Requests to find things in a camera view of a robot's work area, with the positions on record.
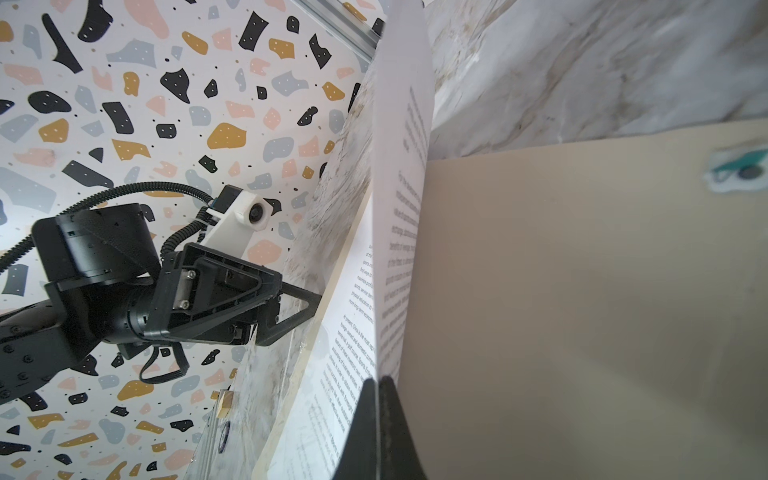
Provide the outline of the beige manila folder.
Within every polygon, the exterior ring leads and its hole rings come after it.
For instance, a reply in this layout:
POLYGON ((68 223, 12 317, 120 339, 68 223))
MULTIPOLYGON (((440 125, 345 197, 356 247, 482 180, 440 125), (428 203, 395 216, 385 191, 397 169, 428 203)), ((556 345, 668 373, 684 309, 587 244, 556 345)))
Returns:
POLYGON ((427 165, 399 388, 429 473, 763 479, 763 120, 427 165))

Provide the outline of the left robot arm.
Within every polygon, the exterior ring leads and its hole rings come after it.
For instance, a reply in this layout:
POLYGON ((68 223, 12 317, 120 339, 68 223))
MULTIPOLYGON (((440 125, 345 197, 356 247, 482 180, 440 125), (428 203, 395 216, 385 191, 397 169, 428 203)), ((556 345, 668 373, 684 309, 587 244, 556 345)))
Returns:
POLYGON ((160 258, 136 204, 38 221, 33 243, 47 299, 1 318, 1 399, 24 397, 81 367, 101 343, 122 357, 170 349, 189 368, 187 343, 269 346, 311 319, 321 297, 280 273, 196 243, 160 258))

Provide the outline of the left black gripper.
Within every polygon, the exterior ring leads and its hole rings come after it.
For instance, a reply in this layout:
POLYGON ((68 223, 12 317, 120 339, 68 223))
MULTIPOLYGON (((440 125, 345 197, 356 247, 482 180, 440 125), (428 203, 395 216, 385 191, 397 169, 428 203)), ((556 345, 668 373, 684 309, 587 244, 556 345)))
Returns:
POLYGON ((129 321, 150 343, 192 342, 268 347, 311 320, 320 294, 283 283, 274 270, 197 243, 168 254, 156 282, 140 296, 129 321), (280 313, 283 296, 298 302, 280 313))

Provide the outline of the white text sheet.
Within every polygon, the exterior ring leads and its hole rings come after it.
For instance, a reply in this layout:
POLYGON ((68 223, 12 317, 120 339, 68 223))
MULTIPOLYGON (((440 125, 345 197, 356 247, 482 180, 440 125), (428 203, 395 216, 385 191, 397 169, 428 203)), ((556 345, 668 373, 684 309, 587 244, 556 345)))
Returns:
POLYGON ((393 2, 374 66, 371 202, 376 375, 396 379, 435 99, 422 2, 393 2))
POLYGON ((371 197, 343 244, 255 479, 332 479, 362 384, 376 374, 371 197))

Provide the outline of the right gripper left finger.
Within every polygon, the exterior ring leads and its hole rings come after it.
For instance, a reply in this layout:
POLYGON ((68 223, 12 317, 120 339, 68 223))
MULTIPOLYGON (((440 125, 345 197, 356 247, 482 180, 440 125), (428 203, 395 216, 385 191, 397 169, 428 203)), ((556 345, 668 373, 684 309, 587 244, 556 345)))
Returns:
POLYGON ((353 415, 343 452, 333 480, 374 480, 378 478, 377 394, 374 379, 367 379, 353 415))

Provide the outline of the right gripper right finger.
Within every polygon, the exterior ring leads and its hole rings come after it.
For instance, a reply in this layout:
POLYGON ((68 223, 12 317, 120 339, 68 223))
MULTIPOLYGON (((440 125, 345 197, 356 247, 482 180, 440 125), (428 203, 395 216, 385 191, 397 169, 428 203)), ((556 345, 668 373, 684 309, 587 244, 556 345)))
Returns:
POLYGON ((378 382, 378 475, 382 480, 426 480, 394 380, 378 382))

